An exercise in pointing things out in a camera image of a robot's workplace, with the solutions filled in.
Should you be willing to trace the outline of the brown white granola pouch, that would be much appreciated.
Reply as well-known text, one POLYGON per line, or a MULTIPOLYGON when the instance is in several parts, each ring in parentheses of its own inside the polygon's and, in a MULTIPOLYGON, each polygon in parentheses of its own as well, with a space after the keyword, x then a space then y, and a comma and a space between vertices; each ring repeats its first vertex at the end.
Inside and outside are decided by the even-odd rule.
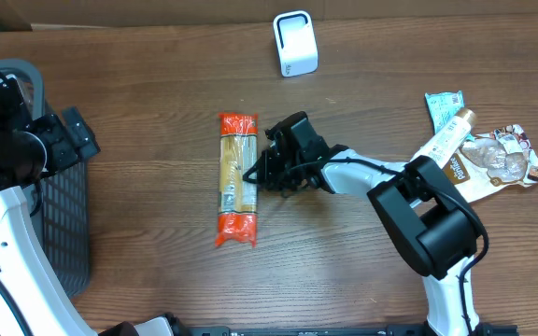
POLYGON ((538 183, 538 157, 523 128, 512 124, 465 141, 443 168, 469 203, 506 187, 538 183))

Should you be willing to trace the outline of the teal wipes packet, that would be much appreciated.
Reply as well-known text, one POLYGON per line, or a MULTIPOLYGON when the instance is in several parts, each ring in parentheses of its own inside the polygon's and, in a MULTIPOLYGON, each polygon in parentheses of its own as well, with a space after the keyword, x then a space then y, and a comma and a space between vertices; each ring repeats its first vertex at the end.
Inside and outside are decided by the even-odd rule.
POLYGON ((464 107, 462 91, 426 93, 425 101, 432 119, 434 133, 439 132, 464 107))

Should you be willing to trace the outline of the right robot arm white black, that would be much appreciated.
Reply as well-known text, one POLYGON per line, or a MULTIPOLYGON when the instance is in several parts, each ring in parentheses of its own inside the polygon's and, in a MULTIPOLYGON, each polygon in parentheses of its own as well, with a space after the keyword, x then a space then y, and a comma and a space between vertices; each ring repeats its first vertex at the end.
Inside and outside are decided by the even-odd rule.
POLYGON ((281 193, 312 188, 368 200, 403 261, 423 279, 427 334, 484 334, 470 276, 488 252, 488 234, 434 159, 384 162, 331 147, 304 111, 265 135, 270 145, 244 181, 281 193))

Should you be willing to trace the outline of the orange spaghetti package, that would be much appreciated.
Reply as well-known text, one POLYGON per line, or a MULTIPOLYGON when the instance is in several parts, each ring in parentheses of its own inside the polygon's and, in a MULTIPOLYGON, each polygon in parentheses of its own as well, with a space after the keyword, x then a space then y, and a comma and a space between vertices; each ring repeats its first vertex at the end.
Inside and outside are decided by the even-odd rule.
POLYGON ((257 243, 257 185, 244 174, 257 160, 257 116, 220 113, 219 210, 215 245, 257 243))

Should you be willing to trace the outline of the white barcode scanner stand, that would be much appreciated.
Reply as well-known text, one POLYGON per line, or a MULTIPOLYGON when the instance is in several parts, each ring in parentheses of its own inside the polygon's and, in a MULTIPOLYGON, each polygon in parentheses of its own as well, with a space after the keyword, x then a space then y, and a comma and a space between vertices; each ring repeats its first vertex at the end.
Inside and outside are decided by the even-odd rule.
POLYGON ((303 10, 277 15, 273 21, 277 55, 283 77, 315 72, 319 53, 313 22, 303 10))

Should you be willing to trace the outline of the black rail at table edge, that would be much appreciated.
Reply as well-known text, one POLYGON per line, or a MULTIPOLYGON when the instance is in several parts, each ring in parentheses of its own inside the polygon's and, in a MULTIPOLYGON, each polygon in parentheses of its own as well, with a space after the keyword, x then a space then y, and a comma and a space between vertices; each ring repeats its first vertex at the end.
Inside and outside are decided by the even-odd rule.
POLYGON ((389 325, 382 328, 335 329, 230 329, 228 327, 182 328, 178 335, 191 336, 432 336, 427 324, 389 325))

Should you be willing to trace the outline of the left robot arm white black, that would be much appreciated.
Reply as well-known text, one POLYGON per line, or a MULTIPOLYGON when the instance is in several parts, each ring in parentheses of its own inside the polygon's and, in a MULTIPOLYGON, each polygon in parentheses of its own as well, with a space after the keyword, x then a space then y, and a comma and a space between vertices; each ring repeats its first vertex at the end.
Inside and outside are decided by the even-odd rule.
POLYGON ((42 82, 34 67, 23 73, 34 87, 31 106, 0 67, 0 334, 93 335, 38 242, 23 190, 100 147, 74 107, 35 119, 44 108, 42 82))

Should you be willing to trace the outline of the white tube with gold cap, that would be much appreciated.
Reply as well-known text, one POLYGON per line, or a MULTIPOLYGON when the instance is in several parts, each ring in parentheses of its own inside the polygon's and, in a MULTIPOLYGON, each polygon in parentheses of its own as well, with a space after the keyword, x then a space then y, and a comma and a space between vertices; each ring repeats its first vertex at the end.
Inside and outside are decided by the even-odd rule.
POLYGON ((463 107, 412 157, 426 156, 443 168, 476 124, 473 110, 463 107))

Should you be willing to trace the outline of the grey plastic shopping basket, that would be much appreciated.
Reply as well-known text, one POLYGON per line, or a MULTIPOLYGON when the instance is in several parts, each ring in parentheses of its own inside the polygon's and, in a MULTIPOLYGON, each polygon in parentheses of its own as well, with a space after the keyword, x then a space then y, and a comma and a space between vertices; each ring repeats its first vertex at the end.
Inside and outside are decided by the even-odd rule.
MULTIPOLYGON (((0 71, 18 82, 33 119, 54 112, 35 66, 20 59, 5 59, 0 60, 0 71)), ((79 163, 43 178, 39 186, 40 191, 33 186, 23 190, 30 210, 36 200, 42 201, 32 217, 35 234, 66 295, 73 298, 86 290, 91 277, 87 164, 79 163)))

